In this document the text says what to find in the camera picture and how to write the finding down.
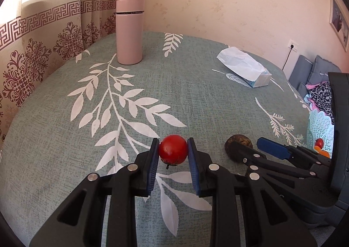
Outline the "framed wall picture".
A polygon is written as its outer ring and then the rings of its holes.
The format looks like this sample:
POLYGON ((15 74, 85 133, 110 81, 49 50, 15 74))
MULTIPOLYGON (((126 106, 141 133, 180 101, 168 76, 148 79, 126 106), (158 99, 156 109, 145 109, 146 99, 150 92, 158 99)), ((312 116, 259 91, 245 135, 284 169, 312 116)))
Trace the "framed wall picture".
POLYGON ((340 40, 345 52, 348 50, 348 21, 336 0, 331 0, 330 25, 340 40))

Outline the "tissue pack with white tissue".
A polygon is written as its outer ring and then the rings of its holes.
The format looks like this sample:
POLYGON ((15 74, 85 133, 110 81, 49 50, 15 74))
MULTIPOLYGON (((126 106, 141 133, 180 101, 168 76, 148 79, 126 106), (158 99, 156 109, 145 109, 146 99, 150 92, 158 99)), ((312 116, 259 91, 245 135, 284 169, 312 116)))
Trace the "tissue pack with white tissue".
POLYGON ((217 59, 251 88, 268 86, 272 74, 251 55, 235 46, 223 49, 217 59))

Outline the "grey blue cushion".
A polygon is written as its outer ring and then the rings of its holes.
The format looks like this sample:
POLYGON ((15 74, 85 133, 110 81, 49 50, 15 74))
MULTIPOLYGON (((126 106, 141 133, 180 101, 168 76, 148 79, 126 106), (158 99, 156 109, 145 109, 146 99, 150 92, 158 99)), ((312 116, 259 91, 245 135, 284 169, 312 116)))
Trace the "grey blue cushion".
POLYGON ((329 72, 341 72, 341 70, 338 66, 321 58, 319 55, 316 56, 313 62, 300 55, 289 78, 289 83, 304 98, 308 94, 306 86, 329 81, 329 72))

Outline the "orange mandarin in basket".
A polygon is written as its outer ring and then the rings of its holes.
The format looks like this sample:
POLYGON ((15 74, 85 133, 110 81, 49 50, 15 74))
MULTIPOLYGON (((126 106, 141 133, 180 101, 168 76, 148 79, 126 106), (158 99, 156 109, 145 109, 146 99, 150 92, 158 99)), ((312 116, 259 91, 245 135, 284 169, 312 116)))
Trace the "orange mandarin in basket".
POLYGON ((331 158, 330 154, 329 154, 327 151, 325 151, 325 150, 323 150, 323 149, 320 149, 320 148, 317 147, 317 146, 314 146, 313 148, 314 148, 314 150, 317 151, 320 155, 325 156, 325 157, 327 157, 327 158, 329 158, 329 159, 331 158))

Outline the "beige patterned curtain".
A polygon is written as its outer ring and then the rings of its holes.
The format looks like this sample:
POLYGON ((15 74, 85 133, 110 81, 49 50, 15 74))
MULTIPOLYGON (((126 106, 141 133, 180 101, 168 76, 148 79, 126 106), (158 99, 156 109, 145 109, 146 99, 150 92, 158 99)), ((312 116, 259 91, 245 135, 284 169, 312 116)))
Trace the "beige patterned curtain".
POLYGON ((117 0, 4 0, 1 138, 25 99, 68 59, 115 32, 117 0))

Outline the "red tomato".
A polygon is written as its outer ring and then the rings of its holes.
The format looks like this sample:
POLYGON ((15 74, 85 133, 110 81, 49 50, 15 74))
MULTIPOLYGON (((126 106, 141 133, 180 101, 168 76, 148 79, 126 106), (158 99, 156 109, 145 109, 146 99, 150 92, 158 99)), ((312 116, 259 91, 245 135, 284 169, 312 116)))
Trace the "red tomato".
POLYGON ((316 139, 316 141, 315 141, 315 146, 317 146, 317 147, 319 147, 320 149, 322 149, 323 146, 324 146, 324 141, 323 141, 323 139, 321 139, 321 138, 316 139))
POLYGON ((188 156, 188 145, 180 135, 168 135, 159 145, 159 157, 167 166, 182 164, 188 156))

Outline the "teal leaf-pattern tablecloth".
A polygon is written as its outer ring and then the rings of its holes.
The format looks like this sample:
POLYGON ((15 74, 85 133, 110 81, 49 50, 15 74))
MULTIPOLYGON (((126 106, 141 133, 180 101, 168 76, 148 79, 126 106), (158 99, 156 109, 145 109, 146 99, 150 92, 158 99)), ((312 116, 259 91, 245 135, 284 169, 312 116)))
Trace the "teal leaf-pattern tablecloth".
POLYGON ((226 45, 147 32, 143 60, 121 65, 109 35, 68 59, 20 106, 1 150, 1 213, 28 245, 89 173, 116 173, 152 140, 192 137, 235 174, 224 145, 235 134, 304 145, 311 107, 274 64, 268 86, 239 82, 217 59, 226 45))

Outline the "light blue lattice fruit basket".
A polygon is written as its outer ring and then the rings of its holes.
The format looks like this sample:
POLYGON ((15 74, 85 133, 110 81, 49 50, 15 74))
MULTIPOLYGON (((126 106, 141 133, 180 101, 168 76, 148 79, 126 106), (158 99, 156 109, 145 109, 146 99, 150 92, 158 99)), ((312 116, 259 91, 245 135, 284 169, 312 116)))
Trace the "light blue lattice fruit basket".
POLYGON ((312 110, 306 133, 306 147, 313 149, 317 139, 323 140, 323 150, 332 157, 334 146, 334 125, 329 116, 323 111, 312 110))

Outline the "dark brown fruit front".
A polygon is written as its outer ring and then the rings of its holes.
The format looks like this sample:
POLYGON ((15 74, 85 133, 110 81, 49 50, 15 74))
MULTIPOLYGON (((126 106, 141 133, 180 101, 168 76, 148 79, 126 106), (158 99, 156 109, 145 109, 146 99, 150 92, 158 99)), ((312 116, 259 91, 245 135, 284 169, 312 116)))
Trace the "dark brown fruit front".
POLYGON ((245 147, 253 149, 253 144, 247 136, 242 134, 232 135, 229 139, 227 139, 224 145, 225 152, 227 153, 228 157, 237 163, 243 163, 244 157, 242 156, 240 150, 244 149, 245 147))

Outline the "pink thermos bottle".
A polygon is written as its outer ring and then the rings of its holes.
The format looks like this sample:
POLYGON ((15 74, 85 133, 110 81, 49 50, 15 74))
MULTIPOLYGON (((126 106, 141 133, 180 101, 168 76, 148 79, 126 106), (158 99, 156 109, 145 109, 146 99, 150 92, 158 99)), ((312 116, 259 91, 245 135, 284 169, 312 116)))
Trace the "pink thermos bottle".
POLYGON ((122 65, 138 64, 143 58, 145 0, 116 2, 116 55, 122 65))

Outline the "white wall socket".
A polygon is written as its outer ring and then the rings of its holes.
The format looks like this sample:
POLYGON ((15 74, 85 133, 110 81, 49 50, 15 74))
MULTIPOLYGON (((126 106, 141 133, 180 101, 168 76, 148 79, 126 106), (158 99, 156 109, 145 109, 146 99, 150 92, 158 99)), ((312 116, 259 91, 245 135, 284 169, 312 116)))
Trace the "white wall socket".
POLYGON ((287 47, 291 50, 291 51, 294 51, 294 52, 297 52, 298 51, 298 44, 293 41, 293 40, 289 40, 288 44, 287 44, 287 47))

